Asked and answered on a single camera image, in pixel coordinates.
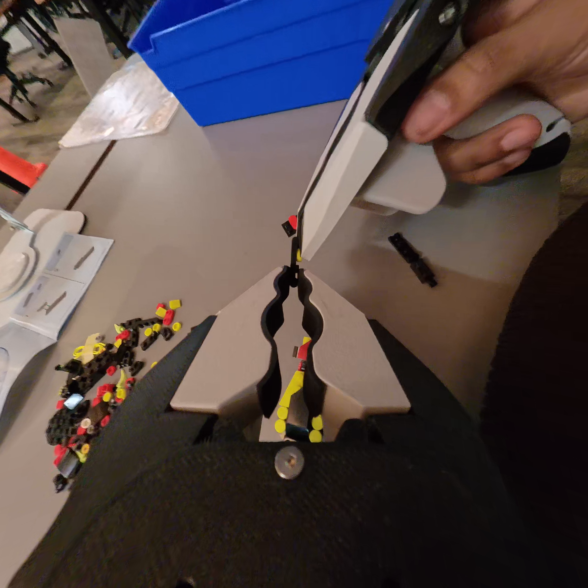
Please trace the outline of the pile of lego pieces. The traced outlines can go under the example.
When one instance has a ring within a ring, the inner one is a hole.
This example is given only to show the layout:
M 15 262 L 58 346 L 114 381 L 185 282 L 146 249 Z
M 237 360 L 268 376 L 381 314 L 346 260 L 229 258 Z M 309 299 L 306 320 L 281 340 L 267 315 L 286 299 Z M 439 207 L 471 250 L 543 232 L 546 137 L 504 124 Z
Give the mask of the pile of lego pieces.
M 159 339 L 170 341 L 180 331 L 182 323 L 175 316 L 181 307 L 181 299 L 172 299 L 159 303 L 151 318 L 116 323 L 113 342 L 92 334 L 68 362 L 55 366 L 66 374 L 45 428 L 45 440 L 54 451 L 55 493 L 73 485 L 95 440 L 136 388 L 146 366 L 136 352 L 147 351 Z

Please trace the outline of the grey upright panel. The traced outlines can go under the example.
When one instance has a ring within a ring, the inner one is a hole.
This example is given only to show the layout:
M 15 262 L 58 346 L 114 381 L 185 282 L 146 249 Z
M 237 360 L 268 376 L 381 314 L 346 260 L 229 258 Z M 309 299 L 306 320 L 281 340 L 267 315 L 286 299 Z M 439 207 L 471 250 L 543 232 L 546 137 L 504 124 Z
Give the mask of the grey upright panel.
M 101 27 L 93 19 L 55 18 L 65 52 L 93 98 L 116 70 Z

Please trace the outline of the lego instruction booklet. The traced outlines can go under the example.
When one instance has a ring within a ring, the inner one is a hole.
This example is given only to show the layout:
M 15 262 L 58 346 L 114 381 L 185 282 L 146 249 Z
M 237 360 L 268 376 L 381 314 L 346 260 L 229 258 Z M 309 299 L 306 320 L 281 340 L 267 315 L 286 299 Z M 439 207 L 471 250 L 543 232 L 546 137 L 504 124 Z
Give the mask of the lego instruction booklet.
M 60 338 L 113 244 L 113 239 L 64 233 L 31 284 L 1 303 L 2 412 L 28 364 Z

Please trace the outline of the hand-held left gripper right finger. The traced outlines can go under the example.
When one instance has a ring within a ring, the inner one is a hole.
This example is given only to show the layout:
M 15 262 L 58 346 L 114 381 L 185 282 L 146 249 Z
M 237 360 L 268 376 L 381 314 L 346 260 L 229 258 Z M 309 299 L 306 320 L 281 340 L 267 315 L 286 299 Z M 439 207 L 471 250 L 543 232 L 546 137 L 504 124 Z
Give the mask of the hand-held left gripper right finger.
M 406 414 L 410 402 L 361 311 L 308 270 L 298 295 L 307 350 L 303 397 L 323 433 L 338 434 L 349 419 Z

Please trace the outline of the long black lego plate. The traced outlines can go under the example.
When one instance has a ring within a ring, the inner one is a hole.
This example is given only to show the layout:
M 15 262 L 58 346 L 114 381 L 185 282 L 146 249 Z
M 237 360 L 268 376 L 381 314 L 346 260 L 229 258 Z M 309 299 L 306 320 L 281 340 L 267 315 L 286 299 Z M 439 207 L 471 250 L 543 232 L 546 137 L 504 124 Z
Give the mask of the long black lego plate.
M 430 288 L 437 286 L 435 273 L 401 233 L 396 232 L 388 236 L 387 240 L 409 265 L 420 283 L 428 285 Z

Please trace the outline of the clear plastic bag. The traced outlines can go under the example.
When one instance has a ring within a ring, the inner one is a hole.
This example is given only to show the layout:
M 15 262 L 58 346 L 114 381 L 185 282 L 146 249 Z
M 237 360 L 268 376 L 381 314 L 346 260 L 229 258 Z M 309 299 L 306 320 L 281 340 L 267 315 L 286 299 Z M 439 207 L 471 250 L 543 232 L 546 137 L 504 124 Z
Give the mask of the clear plastic bag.
M 159 134 L 179 101 L 142 60 L 128 60 L 100 87 L 67 133 L 61 149 Z

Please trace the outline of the white card with clear bubble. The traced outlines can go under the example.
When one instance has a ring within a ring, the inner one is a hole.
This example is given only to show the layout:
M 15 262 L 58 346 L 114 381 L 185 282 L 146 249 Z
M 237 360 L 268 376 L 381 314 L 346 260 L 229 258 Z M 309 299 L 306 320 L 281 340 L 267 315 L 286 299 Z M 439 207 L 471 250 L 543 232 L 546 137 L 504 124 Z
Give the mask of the white card with clear bubble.
M 1 209 L 1 217 L 11 231 L 1 245 L 1 302 L 18 294 L 45 268 L 65 233 L 80 233 L 86 222 L 83 213 L 56 209 L 37 209 L 24 221 Z

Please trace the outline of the yellow red black lego model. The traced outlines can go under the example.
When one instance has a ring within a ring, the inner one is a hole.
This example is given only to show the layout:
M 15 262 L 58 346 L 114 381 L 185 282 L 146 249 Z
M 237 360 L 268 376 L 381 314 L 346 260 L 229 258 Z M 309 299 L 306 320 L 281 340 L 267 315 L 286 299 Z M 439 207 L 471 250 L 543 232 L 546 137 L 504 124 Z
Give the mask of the yellow red black lego model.
M 303 395 L 307 352 L 312 339 L 305 336 L 303 343 L 295 347 L 293 356 L 298 367 L 278 402 L 274 428 L 282 440 L 296 442 L 323 442 L 323 421 L 321 415 L 311 417 Z

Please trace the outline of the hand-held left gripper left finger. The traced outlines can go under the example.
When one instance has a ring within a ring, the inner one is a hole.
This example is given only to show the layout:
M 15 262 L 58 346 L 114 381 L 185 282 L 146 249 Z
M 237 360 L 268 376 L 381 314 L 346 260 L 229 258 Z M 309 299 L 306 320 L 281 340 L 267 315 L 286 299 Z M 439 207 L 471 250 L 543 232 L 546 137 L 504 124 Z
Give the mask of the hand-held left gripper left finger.
M 275 334 L 287 297 L 283 266 L 219 311 L 171 407 L 223 418 L 270 417 L 282 390 Z

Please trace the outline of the red plastic object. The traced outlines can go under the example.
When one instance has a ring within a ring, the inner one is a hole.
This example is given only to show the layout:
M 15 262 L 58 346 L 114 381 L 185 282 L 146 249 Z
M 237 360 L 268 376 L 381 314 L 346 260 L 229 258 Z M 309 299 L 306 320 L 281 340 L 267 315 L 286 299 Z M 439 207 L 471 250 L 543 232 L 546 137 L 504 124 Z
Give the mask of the red plastic object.
M 47 164 L 32 164 L 1 148 L 1 184 L 19 195 L 26 195 L 47 168 Z

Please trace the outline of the person's right hand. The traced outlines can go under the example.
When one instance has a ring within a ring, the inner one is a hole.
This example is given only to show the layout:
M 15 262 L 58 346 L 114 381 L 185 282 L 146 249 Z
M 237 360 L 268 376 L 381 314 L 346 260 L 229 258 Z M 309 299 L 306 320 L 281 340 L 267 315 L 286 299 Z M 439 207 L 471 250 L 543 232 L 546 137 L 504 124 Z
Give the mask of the person's right hand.
M 521 86 L 571 123 L 587 118 L 587 1 L 481 1 L 463 22 L 466 51 L 433 78 L 402 125 L 433 143 L 450 179 L 483 184 L 528 159 L 541 124 L 521 115 L 466 140 L 445 136 L 487 100 Z

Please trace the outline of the blue plastic bin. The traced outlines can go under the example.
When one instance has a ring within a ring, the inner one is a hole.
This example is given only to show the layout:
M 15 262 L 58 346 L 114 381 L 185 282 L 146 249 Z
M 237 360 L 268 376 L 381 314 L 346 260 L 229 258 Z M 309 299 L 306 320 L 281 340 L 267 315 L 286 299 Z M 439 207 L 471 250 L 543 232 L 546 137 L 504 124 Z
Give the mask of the blue plastic bin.
M 348 99 L 392 1 L 157 1 L 131 38 L 199 126 Z

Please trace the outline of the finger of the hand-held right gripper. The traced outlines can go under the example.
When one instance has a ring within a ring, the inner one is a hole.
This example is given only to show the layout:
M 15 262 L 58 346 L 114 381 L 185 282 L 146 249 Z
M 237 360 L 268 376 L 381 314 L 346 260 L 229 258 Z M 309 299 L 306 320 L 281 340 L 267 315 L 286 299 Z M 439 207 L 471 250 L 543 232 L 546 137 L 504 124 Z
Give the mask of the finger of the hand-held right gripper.
M 434 208 L 446 190 L 445 175 L 431 145 L 406 142 L 400 133 L 400 150 L 384 152 L 383 139 L 368 130 L 365 70 L 298 209 L 296 235 L 302 260 L 312 259 L 358 196 L 369 195 L 384 209 L 420 215 Z

